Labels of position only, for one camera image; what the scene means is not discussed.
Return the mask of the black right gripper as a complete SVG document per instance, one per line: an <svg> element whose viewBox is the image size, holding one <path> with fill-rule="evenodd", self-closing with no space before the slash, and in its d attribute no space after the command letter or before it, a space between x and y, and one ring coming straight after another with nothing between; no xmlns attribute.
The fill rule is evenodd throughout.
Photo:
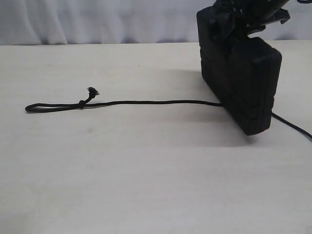
<svg viewBox="0 0 312 234"><path fill-rule="evenodd" d="M212 17L207 38L210 41L259 40L251 34L268 24L285 24L291 17L283 9L287 0L217 0L210 8Z"/></svg>

